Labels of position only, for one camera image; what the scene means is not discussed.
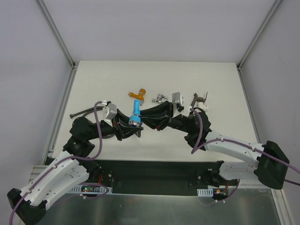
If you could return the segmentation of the chrome lever faucet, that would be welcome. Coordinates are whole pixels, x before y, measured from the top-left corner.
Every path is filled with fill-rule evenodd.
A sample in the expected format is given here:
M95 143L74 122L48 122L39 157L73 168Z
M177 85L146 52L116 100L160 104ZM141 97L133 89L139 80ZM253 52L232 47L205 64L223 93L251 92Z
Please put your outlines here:
M169 99L169 97L167 97L163 94L158 94L156 98L152 99L152 102L156 103L156 104L161 104L161 103L167 101L168 99Z

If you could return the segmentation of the blue plastic faucet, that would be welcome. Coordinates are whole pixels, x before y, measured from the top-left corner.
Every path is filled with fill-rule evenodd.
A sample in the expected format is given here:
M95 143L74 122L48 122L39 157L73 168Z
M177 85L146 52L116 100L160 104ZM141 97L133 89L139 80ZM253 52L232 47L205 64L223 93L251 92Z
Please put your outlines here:
M141 126L140 103L141 103L140 100L138 99L134 100L133 112L132 115L129 117L129 121L128 121L129 125L135 128Z

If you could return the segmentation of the white elbow fitting right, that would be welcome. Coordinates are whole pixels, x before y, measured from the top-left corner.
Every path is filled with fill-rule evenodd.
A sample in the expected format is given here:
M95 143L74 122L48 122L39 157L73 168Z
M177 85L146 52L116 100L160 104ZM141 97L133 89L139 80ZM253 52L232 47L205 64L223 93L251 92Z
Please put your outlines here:
M205 112L207 112L209 110L209 107L203 103L203 102L195 102L195 104L193 106L189 106L188 109L190 110L191 108L200 108L202 110L204 110Z

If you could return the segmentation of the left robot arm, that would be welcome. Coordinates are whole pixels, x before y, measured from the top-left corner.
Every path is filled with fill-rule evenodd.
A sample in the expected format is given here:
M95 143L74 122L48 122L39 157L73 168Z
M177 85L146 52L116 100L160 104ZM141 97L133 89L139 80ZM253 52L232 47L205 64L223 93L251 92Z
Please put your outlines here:
M71 188L98 179L99 165L95 160L102 151L104 137L115 135L122 140L142 130L139 109L127 117L109 104L103 107L102 120L97 110L94 107L95 122L86 117L73 121L71 137L62 152L33 181L8 192L12 208L9 224L17 215L26 225L36 225Z

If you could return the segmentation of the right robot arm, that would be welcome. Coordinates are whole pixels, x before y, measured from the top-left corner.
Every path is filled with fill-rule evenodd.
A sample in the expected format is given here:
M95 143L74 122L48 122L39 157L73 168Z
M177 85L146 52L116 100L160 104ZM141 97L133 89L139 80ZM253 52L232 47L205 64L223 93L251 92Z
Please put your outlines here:
M170 127L185 132L184 139L192 147L192 154L203 150L238 159L236 163L222 160L220 168L211 173L211 180L216 185L240 179L258 180L272 189L283 188L290 161L277 143L251 143L230 138L211 130L211 123L203 109L190 108L188 116L177 112L177 109L166 101L142 110L140 118L143 124L158 131Z

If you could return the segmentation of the orange plastic faucet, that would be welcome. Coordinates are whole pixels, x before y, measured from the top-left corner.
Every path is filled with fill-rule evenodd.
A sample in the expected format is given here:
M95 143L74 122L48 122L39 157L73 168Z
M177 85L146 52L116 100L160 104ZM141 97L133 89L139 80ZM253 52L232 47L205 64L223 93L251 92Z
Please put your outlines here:
M129 92L128 95L131 98L140 100L140 105L143 105L144 103L144 95L146 94L146 90L145 89L140 89L138 94L135 94L133 92Z

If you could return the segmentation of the dark metal lever faucet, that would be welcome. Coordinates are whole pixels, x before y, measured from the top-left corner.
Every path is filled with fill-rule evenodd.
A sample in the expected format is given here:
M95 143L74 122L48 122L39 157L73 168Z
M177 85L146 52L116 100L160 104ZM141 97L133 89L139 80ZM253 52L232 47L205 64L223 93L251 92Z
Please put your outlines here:
M197 95L197 93L194 93L194 98L193 98L190 106L192 108L194 108L196 102L198 102L198 103L200 103L200 102L201 103L205 103L206 100L207 100L207 95L208 95L208 92L206 92L206 96L205 97L200 97L200 96Z

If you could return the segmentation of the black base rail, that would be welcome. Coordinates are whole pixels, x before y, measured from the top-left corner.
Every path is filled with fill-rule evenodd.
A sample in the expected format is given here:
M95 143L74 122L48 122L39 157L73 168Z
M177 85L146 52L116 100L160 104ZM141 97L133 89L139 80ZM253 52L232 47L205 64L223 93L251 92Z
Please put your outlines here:
M219 175L222 163L96 160L87 181L100 182L114 194L196 196L209 186L237 185Z

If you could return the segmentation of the left aluminium frame post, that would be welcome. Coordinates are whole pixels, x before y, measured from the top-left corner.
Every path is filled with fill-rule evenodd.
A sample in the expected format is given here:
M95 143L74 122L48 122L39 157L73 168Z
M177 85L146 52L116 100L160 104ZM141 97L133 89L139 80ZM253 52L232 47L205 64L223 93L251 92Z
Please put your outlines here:
M69 63L71 68L74 68L76 66L76 62L73 60L45 2L43 0L36 0L36 3L38 5L38 7L40 8L43 17L45 18L45 21L48 24L50 31L51 31L52 35L54 36L63 55L65 56L67 62Z

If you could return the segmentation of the aluminium frame post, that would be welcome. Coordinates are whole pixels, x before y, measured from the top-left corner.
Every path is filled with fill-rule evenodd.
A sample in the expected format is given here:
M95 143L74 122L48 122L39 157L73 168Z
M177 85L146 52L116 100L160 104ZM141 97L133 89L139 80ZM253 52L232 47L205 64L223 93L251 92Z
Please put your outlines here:
M54 36L63 55L65 56L67 62L69 63L71 68L74 68L76 66L76 62L73 60L45 2L43 0L36 0L36 3L38 5L38 7L40 8L43 17L45 18L45 21L48 24L50 31L51 31L52 35Z
M259 28L257 29L256 33L254 34L253 38L251 39L248 47L246 48L242 58L240 59L239 63L237 64L237 70L240 71L245 62L247 61L248 57L250 56L251 52L254 50L254 47L258 43L260 37L263 35L265 29L269 25L271 19L275 15L275 13L278 11L280 5L283 3L283 0L275 0L270 9L268 10L266 16L262 20Z

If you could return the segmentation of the right aluminium frame post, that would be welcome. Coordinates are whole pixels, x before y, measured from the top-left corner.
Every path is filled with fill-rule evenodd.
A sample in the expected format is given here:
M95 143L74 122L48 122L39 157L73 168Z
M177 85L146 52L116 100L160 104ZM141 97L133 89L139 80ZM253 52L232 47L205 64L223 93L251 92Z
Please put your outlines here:
M263 35L265 29L269 25L271 19L275 15L275 13L278 11L280 5L283 3L283 0L275 0L270 9L268 10L266 16L262 20L259 28L257 29L256 33L254 34L253 38L251 39L248 47L246 48L242 58L240 59L239 63L237 64L237 70L240 71L245 62L247 61L248 57L250 56L251 52L254 50L254 47L258 43L260 37Z

